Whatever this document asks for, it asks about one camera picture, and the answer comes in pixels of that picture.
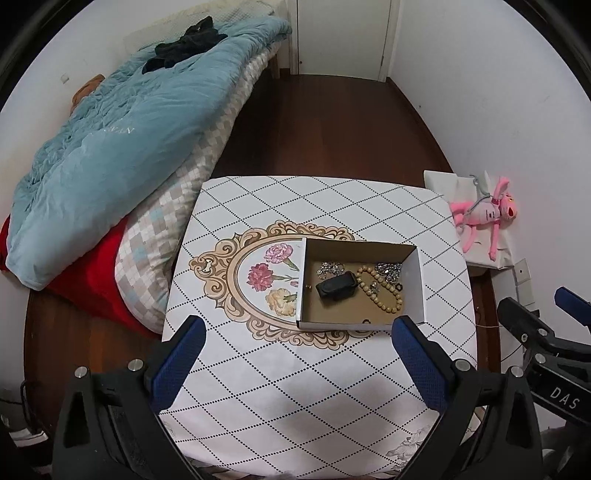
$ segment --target yellow flower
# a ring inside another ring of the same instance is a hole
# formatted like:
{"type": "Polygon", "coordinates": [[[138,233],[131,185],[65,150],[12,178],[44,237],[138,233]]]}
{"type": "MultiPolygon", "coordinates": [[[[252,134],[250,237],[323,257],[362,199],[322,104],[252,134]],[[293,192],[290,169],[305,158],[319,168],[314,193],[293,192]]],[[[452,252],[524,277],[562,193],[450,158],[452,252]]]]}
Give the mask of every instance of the yellow flower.
{"type": "Polygon", "coordinates": [[[271,290],[267,296],[265,296],[265,300],[269,304],[269,308],[277,315],[293,317],[296,315],[296,303],[294,300],[287,301],[285,299],[290,295],[291,292],[286,288],[278,288],[277,290],[271,290]]]}

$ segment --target table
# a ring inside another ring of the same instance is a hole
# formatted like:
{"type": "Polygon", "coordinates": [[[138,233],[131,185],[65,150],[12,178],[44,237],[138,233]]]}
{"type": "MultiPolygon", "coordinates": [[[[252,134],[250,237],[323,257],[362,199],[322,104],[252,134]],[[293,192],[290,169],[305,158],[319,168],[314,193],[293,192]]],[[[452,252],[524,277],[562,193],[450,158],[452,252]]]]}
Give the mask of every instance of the table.
{"type": "Polygon", "coordinates": [[[290,305],[273,300],[273,288],[295,284],[265,253],[277,243],[298,248],[302,235],[417,245],[425,258],[420,328],[453,359],[476,364],[466,263],[439,195],[351,179],[224,177],[203,185],[194,208],[163,333],[169,339],[196,314],[207,341],[161,419],[185,455],[238,472],[393,472],[437,413],[425,407],[388,333],[301,332],[290,305]],[[258,291],[248,275],[261,264],[283,279],[258,291]]]}

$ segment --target door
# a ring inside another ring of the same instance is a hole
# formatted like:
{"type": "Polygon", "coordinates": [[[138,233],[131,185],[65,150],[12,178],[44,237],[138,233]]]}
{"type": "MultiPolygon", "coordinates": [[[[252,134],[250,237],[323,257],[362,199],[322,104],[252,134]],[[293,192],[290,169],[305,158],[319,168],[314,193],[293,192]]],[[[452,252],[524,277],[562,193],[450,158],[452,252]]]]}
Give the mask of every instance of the door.
{"type": "Polygon", "coordinates": [[[300,74],[378,80],[391,0],[298,0],[300,74]]]}

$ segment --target door frame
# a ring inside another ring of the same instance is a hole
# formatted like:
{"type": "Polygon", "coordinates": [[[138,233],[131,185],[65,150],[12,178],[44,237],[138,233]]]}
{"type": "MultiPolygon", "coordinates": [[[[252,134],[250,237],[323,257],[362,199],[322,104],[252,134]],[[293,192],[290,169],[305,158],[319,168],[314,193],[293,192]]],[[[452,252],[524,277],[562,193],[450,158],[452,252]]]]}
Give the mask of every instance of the door frame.
{"type": "MultiPolygon", "coordinates": [[[[390,12],[388,15],[388,26],[386,27],[386,38],[382,51],[382,64],[379,68],[378,81],[385,82],[390,70],[390,61],[394,49],[394,40],[398,31],[401,0],[390,0],[390,12]]],[[[291,24],[290,46],[290,73],[300,74],[300,56],[298,53],[298,0],[287,0],[287,17],[291,24]]]]}

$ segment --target silver bolt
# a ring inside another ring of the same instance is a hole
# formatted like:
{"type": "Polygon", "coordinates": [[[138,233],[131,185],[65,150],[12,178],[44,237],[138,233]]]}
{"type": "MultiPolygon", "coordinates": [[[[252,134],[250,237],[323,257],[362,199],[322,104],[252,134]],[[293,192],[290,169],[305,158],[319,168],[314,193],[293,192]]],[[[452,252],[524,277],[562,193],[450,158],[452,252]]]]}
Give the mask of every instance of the silver bolt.
{"type": "Polygon", "coordinates": [[[142,370],[144,367],[144,362],[139,358],[136,358],[127,364],[127,368],[132,372],[137,372],[138,370],[142,370]]]}
{"type": "Polygon", "coordinates": [[[511,373],[514,377],[523,377],[523,370],[517,365],[511,367],[511,373]]]}
{"type": "Polygon", "coordinates": [[[456,368],[460,372],[467,372],[468,370],[470,370],[470,367],[471,367],[471,365],[468,360],[464,360],[463,358],[456,360],[456,368]]]}
{"type": "Polygon", "coordinates": [[[76,370],[74,370],[74,376],[76,378],[85,377],[87,373],[88,373],[88,369],[86,367],[78,367],[78,368],[76,368],[76,370]]]}

